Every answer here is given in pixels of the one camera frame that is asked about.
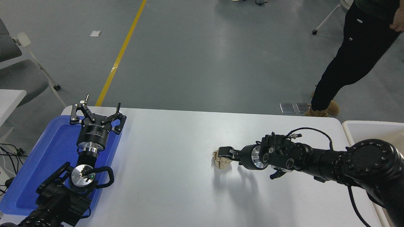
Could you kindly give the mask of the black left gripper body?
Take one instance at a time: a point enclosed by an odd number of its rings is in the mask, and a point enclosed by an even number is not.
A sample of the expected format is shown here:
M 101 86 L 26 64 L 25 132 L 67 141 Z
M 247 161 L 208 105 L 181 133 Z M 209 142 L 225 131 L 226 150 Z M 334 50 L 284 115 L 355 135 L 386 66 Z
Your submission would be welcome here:
M 89 118 L 81 121 L 81 130 L 77 139 L 77 147 L 85 148 L 85 145 L 95 144 L 95 148 L 105 148 L 109 132 L 112 129 L 111 121 L 105 117 L 97 116 L 96 122 L 92 123 Z

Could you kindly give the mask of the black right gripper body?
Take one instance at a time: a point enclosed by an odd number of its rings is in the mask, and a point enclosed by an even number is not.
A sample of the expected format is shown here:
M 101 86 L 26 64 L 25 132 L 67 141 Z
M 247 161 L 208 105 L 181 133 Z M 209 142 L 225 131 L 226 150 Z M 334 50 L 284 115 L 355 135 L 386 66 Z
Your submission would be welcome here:
M 257 170 L 258 167 L 256 166 L 257 163 L 257 155 L 254 149 L 257 147 L 256 144 L 251 144 L 245 146 L 239 152 L 239 158 L 242 166 L 249 170 Z

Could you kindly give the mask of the person's left hand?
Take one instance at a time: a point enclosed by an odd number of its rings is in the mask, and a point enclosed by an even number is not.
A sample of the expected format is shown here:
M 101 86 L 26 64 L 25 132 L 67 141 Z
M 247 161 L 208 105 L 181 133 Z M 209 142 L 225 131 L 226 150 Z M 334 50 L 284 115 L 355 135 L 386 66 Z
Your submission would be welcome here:
M 395 15 L 393 17 L 392 24 L 389 25 L 391 30 L 396 32 L 403 32 L 404 31 L 404 9 L 403 7 L 399 7 Z

